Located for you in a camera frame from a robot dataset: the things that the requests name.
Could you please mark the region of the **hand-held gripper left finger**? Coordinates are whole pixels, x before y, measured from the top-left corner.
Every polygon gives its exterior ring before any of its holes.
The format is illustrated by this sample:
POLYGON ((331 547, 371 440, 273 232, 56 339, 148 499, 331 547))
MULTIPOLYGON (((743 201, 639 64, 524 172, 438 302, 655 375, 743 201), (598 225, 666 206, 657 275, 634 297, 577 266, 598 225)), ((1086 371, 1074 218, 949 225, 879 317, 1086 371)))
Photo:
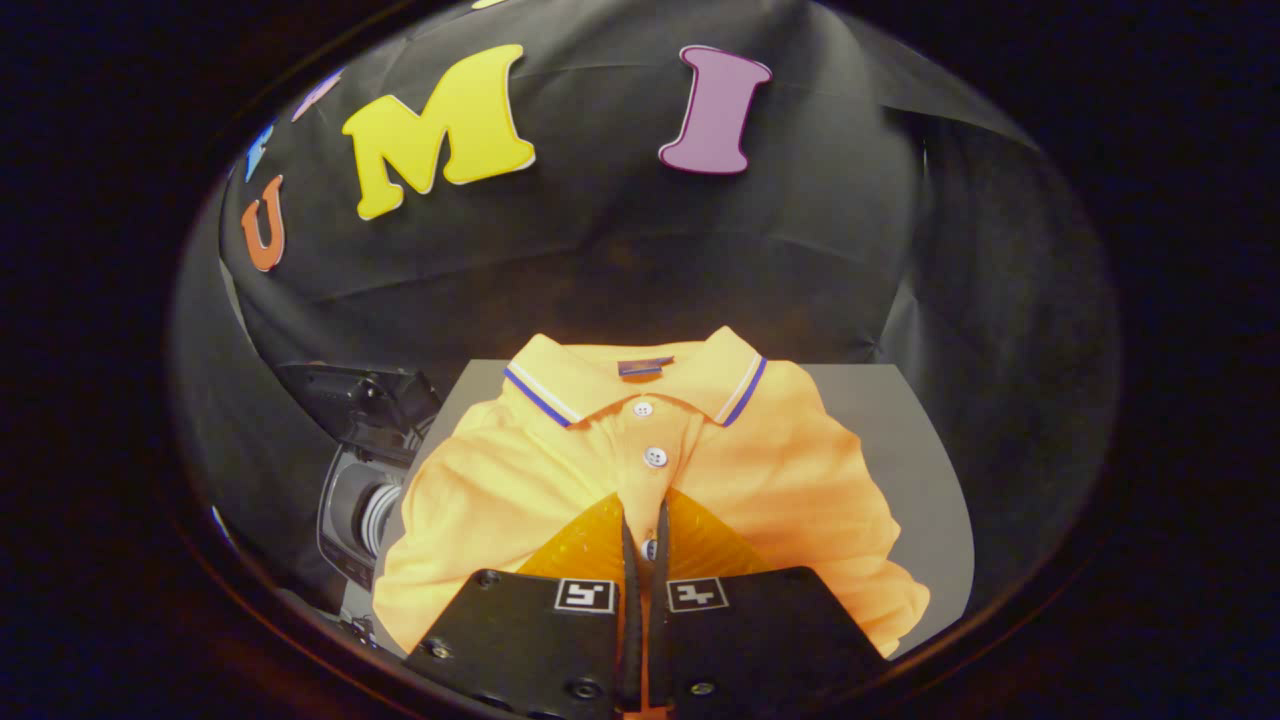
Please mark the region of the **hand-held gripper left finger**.
POLYGON ((474 571, 404 666, 518 717, 639 711, 640 573, 622 503, 596 502, 517 571, 474 571))

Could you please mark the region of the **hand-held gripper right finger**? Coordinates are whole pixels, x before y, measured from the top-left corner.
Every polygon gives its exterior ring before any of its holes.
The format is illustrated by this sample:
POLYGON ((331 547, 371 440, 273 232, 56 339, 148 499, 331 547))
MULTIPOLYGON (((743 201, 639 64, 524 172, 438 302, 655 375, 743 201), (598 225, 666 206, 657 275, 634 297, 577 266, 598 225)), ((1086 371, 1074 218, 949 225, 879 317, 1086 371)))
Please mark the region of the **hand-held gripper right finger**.
POLYGON ((803 719, 888 664, 808 566, 759 571, 682 495, 660 506, 648 702, 671 719, 803 719))

